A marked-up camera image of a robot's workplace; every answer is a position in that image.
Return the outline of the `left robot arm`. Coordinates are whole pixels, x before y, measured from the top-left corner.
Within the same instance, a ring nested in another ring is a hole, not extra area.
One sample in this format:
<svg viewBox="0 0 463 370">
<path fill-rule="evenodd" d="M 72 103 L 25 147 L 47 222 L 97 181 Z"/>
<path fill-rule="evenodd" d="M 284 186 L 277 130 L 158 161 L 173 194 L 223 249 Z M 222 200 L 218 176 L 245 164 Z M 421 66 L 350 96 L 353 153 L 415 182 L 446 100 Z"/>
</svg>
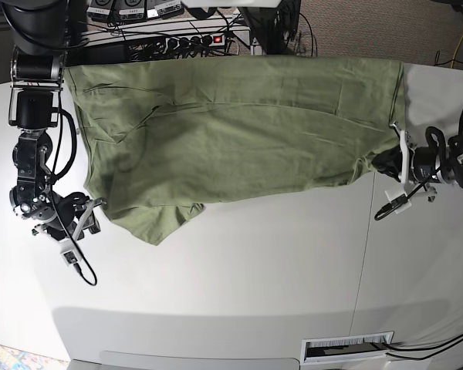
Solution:
<svg viewBox="0 0 463 370">
<path fill-rule="evenodd" d="M 463 189 L 463 108 L 455 135 L 447 139 L 440 129 L 429 126 L 424 131 L 424 146 L 418 146 L 397 122 L 390 123 L 390 128 L 397 134 L 398 144 L 371 162 L 377 172 L 400 184 L 399 190 L 387 192 L 384 212 L 399 212 L 417 197 L 433 202 L 437 196 L 434 183 L 457 184 Z"/>
</svg>

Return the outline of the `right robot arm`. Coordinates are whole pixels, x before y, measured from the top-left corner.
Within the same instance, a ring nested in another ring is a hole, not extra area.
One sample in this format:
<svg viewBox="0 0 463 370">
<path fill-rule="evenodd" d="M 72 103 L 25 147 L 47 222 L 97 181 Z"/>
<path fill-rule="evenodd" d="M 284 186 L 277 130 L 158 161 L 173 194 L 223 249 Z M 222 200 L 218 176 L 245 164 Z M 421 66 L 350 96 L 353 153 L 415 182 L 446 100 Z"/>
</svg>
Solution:
<svg viewBox="0 0 463 370">
<path fill-rule="evenodd" d="M 12 152 L 17 180 L 10 191 L 11 205 L 22 218 L 39 222 L 35 233 L 46 234 L 67 250 L 77 249 L 84 230 L 99 230 L 93 208 L 100 201 L 80 192 L 62 197 L 53 187 L 69 172 L 77 151 L 75 123 L 61 103 L 63 69 L 68 52 L 88 41 L 71 35 L 67 1 L 3 1 L 1 6 L 15 43 L 8 124 L 20 132 Z M 60 145 L 47 131 L 65 124 L 71 152 L 57 171 L 47 162 L 58 157 Z"/>
</svg>

